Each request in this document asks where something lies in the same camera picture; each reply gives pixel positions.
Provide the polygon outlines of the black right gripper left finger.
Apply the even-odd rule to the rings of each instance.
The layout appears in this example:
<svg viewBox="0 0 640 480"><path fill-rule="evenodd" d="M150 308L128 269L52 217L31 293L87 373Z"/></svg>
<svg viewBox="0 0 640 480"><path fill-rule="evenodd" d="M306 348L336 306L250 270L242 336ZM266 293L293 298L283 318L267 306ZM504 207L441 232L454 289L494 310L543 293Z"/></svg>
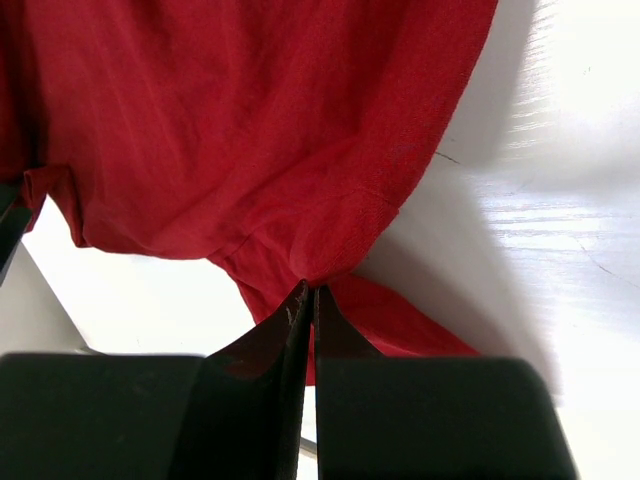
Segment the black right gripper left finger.
<svg viewBox="0 0 640 480"><path fill-rule="evenodd" d="M207 356L1 359L5 479L293 479L309 288Z"/></svg>

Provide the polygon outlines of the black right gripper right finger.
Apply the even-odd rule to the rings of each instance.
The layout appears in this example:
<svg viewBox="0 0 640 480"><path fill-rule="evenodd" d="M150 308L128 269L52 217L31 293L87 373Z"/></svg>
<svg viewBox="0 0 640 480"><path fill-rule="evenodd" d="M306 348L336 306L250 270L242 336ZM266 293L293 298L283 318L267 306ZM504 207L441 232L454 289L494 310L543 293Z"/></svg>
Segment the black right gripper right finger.
<svg viewBox="0 0 640 480"><path fill-rule="evenodd" d="M393 358L314 294L323 479L573 479L551 396L525 361Z"/></svg>

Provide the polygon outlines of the dark red t shirt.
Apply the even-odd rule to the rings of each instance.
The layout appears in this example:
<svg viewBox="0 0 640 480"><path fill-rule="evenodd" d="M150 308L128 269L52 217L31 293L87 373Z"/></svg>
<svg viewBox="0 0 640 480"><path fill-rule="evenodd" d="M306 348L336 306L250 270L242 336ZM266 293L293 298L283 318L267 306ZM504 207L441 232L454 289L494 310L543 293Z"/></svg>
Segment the dark red t shirt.
<svg viewBox="0 0 640 480"><path fill-rule="evenodd" d="M5 1L1 180L74 243L207 259L254 320L328 285L392 357L473 349L355 274L423 177L493 1Z"/></svg>

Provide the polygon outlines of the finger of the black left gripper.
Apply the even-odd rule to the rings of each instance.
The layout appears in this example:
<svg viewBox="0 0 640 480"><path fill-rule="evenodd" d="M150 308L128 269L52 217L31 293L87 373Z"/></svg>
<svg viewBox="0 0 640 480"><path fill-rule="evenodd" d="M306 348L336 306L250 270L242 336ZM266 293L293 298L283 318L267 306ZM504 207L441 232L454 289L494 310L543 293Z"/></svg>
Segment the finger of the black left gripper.
<svg viewBox="0 0 640 480"><path fill-rule="evenodd" d="M4 283L17 247L31 219L32 211L17 204L18 188L1 185L0 284Z"/></svg>

